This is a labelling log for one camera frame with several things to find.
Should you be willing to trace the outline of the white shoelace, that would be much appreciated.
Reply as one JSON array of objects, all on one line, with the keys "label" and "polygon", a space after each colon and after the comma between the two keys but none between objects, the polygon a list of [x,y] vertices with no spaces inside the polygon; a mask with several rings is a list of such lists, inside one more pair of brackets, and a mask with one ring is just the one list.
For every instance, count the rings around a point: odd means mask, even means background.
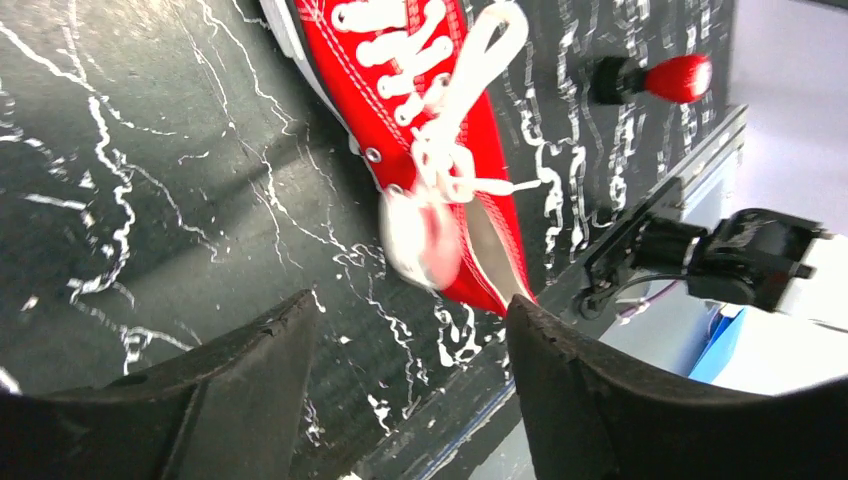
[{"label": "white shoelace", "polygon": [[458,141],[462,122],[524,46],[529,26],[518,5],[497,2],[480,13],[457,46],[436,33],[448,17],[444,2],[428,2],[423,16],[421,27],[408,33],[405,2],[349,2],[333,9],[331,23],[342,32],[377,33],[357,47],[360,66],[396,62],[397,73],[381,77],[376,88],[384,99],[403,98],[393,112],[397,125],[411,126],[425,111],[433,114],[411,130],[412,188],[391,186],[383,195],[381,235],[392,266],[408,281],[444,290],[458,276],[462,253],[450,205],[469,203],[478,193],[508,196],[541,184],[478,177],[473,154]]}]

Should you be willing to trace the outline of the red canvas sneaker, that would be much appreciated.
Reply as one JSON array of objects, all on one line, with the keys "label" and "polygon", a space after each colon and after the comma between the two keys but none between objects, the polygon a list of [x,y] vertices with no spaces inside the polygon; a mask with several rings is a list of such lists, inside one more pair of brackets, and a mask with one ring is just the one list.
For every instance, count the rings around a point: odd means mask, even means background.
[{"label": "red canvas sneaker", "polygon": [[266,1],[284,54],[332,111],[380,193],[384,255],[406,281],[504,315],[531,296],[517,192],[487,90],[528,20],[497,1]]}]

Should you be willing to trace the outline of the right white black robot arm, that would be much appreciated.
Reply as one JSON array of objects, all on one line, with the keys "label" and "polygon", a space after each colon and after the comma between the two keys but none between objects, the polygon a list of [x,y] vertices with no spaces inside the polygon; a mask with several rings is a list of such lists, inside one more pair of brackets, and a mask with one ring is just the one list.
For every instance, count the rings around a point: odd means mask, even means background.
[{"label": "right white black robot arm", "polygon": [[634,264],[686,286],[689,296],[847,327],[847,238],[822,223],[762,208],[713,230],[654,217]]}]

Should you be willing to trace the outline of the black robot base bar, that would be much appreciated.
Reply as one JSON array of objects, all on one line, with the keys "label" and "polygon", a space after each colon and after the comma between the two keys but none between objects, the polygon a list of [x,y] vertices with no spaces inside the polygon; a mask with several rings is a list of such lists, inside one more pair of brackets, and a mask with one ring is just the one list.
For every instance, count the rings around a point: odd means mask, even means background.
[{"label": "black robot base bar", "polygon": [[[665,217],[711,227],[745,141],[747,109],[724,120],[622,220],[540,294],[543,308],[578,331],[675,373],[695,362],[715,306],[681,284],[626,264],[624,242]],[[531,479],[532,460],[506,344],[494,339],[422,410],[350,471],[353,479]]]}]

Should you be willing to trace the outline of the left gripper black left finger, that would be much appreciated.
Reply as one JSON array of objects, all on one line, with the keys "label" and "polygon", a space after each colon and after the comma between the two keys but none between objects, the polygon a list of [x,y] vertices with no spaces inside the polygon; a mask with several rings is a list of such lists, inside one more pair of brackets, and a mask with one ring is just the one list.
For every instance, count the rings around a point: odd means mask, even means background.
[{"label": "left gripper black left finger", "polygon": [[284,479],[318,309],[300,291],[253,322],[101,388],[1,397],[5,479]]}]

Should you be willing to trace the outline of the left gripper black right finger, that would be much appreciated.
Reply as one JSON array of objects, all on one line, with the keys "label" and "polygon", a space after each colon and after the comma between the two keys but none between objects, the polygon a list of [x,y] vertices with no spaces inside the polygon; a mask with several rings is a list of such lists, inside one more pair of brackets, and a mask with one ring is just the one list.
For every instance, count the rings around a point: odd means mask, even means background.
[{"label": "left gripper black right finger", "polygon": [[763,396],[664,371],[518,296],[507,344],[539,479],[843,479],[847,384]]}]

